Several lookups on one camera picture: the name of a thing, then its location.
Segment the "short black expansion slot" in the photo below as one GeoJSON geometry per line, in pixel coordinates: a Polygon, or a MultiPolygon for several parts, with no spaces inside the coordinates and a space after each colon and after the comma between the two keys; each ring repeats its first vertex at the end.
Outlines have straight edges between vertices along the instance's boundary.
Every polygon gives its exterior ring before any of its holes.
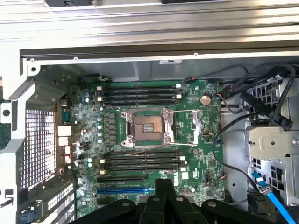
{"type": "Polygon", "coordinates": [[[102,208],[114,201],[116,201],[117,199],[115,197],[104,197],[104,198],[98,198],[97,199],[97,206],[98,208],[102,208]]]}

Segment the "black box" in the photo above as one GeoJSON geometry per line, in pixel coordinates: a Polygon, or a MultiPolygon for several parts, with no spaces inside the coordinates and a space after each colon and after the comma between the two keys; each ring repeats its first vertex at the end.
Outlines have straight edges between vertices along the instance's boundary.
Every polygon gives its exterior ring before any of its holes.
{"type": "Polygon", "coordinates": [[[89,6],[93,0],[44,0],[49,7],[89,6]]]}

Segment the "metal locking lever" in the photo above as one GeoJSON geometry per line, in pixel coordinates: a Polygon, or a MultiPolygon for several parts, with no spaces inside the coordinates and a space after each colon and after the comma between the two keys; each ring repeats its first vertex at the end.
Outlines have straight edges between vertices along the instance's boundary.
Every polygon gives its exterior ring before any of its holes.
{"type": "Polygon", "coordinates": [[[176,142],[170,142],[170,145],[178,145],[178,146],[197,146],[198,144],[194,143],[176,143],[176,142]]]}

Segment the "RAM slot black latches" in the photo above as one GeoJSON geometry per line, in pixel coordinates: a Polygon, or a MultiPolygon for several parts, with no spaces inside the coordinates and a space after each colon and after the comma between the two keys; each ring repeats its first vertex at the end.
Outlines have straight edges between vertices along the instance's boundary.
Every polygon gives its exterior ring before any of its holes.
{"type": "Polygon", "coordinates": [[[152,164],[107,164],[110,170],[141,170],[141,169],[174,169],[178,168],[177,163],[152,163],[152,164]]]}
{"type": "Polygon", "coordinates": [[[161,100],[114,100],[105,101],[108,105],[130,106],[130,105],[172,105],[179,103],[175,99],[161,99],[161,100]]]}
{"type": "Polygon", "coordinates": [[[122,156],[141,156],[141,155],[181,155],[181,152],[178,150],[172,151],[147,151],[143,153],[106,153],[106,157],[122,157],[122,156]]]}

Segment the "green motherboard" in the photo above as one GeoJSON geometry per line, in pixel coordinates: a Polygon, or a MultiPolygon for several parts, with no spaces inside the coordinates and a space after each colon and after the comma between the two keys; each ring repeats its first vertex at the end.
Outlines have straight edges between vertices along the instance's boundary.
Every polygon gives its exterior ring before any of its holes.
{"type": "MultiPolygon", "coordinates": [[[[68,169],[76,180],[75,206],[71,209],[76,220],[98,210],[97,199],[115,197],[134,203],[143,202],[154,194],[156,179],[172,180],[178,194],[189,196],[200,204],[206,199],[224,198],[224,187],[217,182],[223,177],[223,167],[217,161],[222,158],[222,145],[213,144],[221,129],[221,101],[218,97],[219,84],[216,81],[164,80],[145,82],[82,82],[71,84],[60,101],[62,124],[57,128],[62,154],[68,162],[68,169]],[[111,95],[164,95],[182,94],[179,103],[172,105],[108,105],[97,101],[97,97],[111,95]],[[199,99],[203,94],[212,96],[212,103],[203,106],[199,99]],[[125,120],[120,113],[135,108],[168,108],[174,111],[174,138],[176,143],[194,143],[197,146],[167,145],[159,148],[134,149],[121,145],[125,136],[125,120]],[[143,153],[147,151],[178,150],[181,161],[178,170],[154,170],[139,172],[109,172],[100,159],[106,153],[143,153]],[[97,183],[97,177],[146,176],[143,182],[97,183]],[[143,194],[98,195],[98,188],[145,187],[152,189],[143,194]]],[[[141,155],[147,157],[162,155],[141,155]]]]}

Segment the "round coin battery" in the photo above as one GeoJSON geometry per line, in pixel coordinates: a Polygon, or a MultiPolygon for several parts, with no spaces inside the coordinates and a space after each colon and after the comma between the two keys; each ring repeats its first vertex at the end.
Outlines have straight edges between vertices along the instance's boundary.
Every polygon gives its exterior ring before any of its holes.
{"type": "Polygon", "coordinates": [[[212,96],[210,94],[203,94],[199,101],[203,106],[208,106],[212,103],[212,96]]]}

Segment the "grey metal disk bay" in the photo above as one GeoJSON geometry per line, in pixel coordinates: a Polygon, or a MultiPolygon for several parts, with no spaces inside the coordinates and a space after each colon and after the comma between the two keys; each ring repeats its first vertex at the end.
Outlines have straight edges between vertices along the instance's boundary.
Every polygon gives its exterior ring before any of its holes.
{"type": "Polygon", "coordinates": [[[299,205],[299,78],[281,108],[293,122],[289,131],[280,126],[248,127],[246,149],[251,171],[257,172],[289,206],[299,205]]]}

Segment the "long black expansion slot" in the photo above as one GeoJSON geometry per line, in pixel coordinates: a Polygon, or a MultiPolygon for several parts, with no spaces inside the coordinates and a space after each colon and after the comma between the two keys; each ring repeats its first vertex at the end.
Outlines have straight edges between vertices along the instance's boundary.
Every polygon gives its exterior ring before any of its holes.
{"type": "Polygon", "coordinates": [[[123,183],[123,182],[143,182],[146,176],[105,176],[97,177],[97,183],[123,183]]]}

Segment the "grey metal PC case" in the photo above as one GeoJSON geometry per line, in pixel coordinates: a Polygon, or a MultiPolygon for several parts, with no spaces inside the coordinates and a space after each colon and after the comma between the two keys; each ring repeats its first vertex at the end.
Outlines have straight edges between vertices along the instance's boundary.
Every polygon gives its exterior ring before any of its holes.
{"type": "Polygon", "coordinates": [[[0,105],[0,224],[92,224],[95,211],[72,219],[76,180],[62,154],[57,128],[62,124],[60,101],[68,86],[104,80],[216,81],[221,129],[213,144],[222,145],[222,158],[217,161],[224,176],[217,182],[224,187],[224,198],[210,199],[250,213],[247,194],[255,190],[276,208],[277,221],[263,219],[263,224],[299,224],[299,205],[283,203],[251,171],[245,145],[248,127],[291,129],[293,122],[281,114],[281,108],[299,78],[299,45],[22,49],[17,64],[20,73],[14,77],[6,72],[3,77],[3,91],[14,93],[4,93],[0,105]]]}

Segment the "blue expansion slot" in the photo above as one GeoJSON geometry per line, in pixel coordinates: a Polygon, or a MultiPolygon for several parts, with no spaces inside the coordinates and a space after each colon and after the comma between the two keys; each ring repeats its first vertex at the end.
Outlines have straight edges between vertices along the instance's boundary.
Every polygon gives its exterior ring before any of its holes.
{"type": "Polygon", "coordinates": [[[110,188],[98,188],[98,195],[114,195],[114,194],[134,194],[134,193],[145,193],[151,191],[145,187],[110,187],[110,188]]]}

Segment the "CPU socket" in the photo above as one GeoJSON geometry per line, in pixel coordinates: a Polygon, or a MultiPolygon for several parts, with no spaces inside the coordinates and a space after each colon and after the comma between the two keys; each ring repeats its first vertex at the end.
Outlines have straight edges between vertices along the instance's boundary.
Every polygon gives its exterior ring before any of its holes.
{"type": "Polygon", "coordinates": [[[123,147],[159,148],[175,143],[174,111],[168,108],[135,108],[120,113],[125,120],[123,147]]]}

